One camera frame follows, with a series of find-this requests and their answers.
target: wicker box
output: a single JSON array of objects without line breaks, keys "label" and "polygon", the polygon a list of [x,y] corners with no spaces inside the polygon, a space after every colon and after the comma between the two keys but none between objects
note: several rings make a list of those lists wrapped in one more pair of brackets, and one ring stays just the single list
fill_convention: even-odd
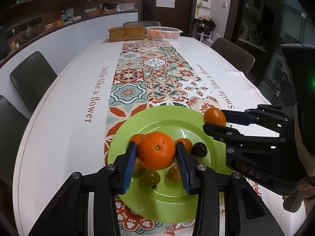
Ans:
[{"label": "wicker box", "polygon": [[110,42],[145,39],[144,26],[113,27],[108,31]]}]

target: cherry tomato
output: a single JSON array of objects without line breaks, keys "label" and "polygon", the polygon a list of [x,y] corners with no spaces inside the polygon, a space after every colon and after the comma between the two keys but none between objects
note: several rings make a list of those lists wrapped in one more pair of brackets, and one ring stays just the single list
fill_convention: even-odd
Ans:
[{"label": "cherry tomato", "polygon": [[142,183],[144,186],[152,187],[153,189],[156,189],[160,181],[161,177],[159,173],[154,170],[145,170],[140,178],[140,183]]},{"label": "cherry tomato", "polygon": [[182,181],[181,174],[179,173],[177,165],[173,165],[170,167],[169,172],[167,173],[167,177],[170,181],[173,181],[174,183]]}]

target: dining table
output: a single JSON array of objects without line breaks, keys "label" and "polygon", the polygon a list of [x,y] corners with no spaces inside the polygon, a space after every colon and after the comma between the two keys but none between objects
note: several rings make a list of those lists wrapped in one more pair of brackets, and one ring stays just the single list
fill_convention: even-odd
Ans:
[{"label": "dining table", "polygon": [[[270,104],[245,75],[194,38],[165,42],[92,42],[58,75],[33,113],[15,163],[13,207],[19,235],[27,236],[46,205],[75,171],[96,173],[107,162],[111,141],[131,116],[156,106],[182,106],[204,113]],[[261,126],[227,124],[251,136],[278,136]],[[290,213],[282,196],[248,181],[286,236],[306,218],[305,207]],[[191,236],[194,220],[161,223],[115,200],[121,235]],[[93,235],[93,193],[88,231]],[[224,201],[220,236],[224,235]]]}]

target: das logo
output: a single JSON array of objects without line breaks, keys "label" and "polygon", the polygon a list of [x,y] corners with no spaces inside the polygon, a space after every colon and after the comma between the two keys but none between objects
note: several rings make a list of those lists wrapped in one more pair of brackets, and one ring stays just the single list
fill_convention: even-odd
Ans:
[{"label": "das logo", "polygon": [[247,174],[250,174],[254,177],[256,177],[257,179],[259,179],[261,177],[261,174],[259,173],[254,173],[253,170],[249,170],[247,169],[245,166],[242,166],[242,171],[246,172]]}]

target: white tablecloth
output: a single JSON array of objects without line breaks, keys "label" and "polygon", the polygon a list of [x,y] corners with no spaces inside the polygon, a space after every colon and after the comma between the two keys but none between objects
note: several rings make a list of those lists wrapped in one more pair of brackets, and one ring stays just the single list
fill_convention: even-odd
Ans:
[{"label": "white tablecloth", "polygon": [[[85,175],[103,167],[108,101],[122,45],[123,42],[93,42],[58,76],[36,108],[21,141],[13,179],[13,205],[20,235],[29,233],[71,173],[80,171]],[[209,87],[222,109],[244,111],[269,103],[242,72],[209,47],[186,37],[171,45]],[[99,99],[93,99],[96,91]],[[234,127],[246,135],[277,136],[257,125]],[[305,219],[304,206],[295,214],[286,212],[280,196],[263,187],[260,191],[285,235],[293,235]]]}]

